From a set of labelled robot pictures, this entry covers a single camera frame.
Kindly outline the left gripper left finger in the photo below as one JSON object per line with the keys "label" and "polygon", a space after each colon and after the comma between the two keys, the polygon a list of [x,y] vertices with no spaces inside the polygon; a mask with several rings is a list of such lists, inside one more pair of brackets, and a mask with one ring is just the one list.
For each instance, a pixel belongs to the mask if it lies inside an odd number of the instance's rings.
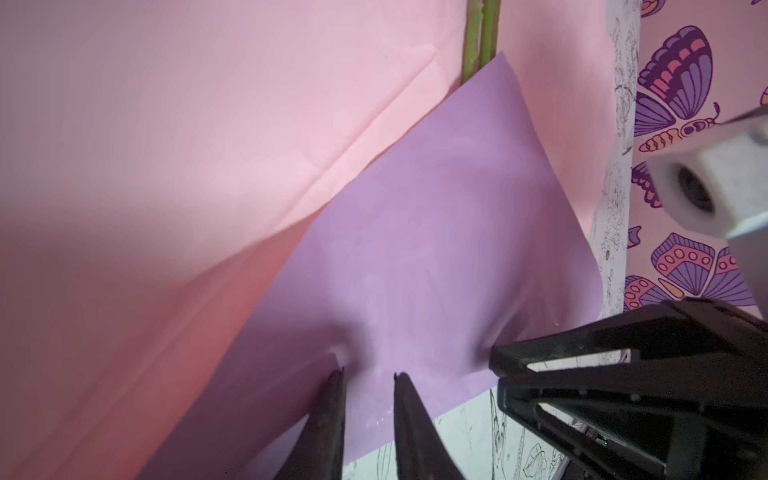
{"label": "left gripper left finger", "polygon": [[344,370],[337,369],[322,387],[294,448],[274,479],[341,479],[345,411],[346,379]]}

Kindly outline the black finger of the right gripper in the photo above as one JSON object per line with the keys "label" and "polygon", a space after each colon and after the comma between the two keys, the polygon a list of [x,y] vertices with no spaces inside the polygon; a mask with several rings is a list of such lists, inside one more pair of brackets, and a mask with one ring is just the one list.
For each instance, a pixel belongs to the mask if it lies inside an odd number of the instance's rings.
{"label": "black finger of the right gripper", "polygon": [[652,382],[767,382],[767,323],[721,301],[667,301],[563,333],[494,346],[489,368],[499,377],[536,362],[630,350],[632,365]]}
{"label": "black finger of the right gripper", "polygon": [[498,383],[500,409],[593,479],[764,479],[767,412],[586,388]]}

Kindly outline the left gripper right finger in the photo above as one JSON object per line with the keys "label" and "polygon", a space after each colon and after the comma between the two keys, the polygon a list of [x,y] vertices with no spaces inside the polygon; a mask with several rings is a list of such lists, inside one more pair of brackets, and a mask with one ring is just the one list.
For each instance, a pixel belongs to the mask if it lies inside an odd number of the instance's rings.
{"label": "left gripper right finger", "polygon": [[399,479],[463,479],[405,372],[394,376],[394,442]]}

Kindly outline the pink purple wrapping paper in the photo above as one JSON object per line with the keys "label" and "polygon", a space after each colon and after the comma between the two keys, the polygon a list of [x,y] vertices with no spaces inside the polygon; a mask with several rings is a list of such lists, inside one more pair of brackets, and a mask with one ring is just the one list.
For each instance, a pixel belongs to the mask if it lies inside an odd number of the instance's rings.
{"label": "pink purple wrapping paper", "polygon": [[337,368],[354,460],[594,321],[607,13],[462,82],[463,1],[3,2],[2,477],[268,478]]}

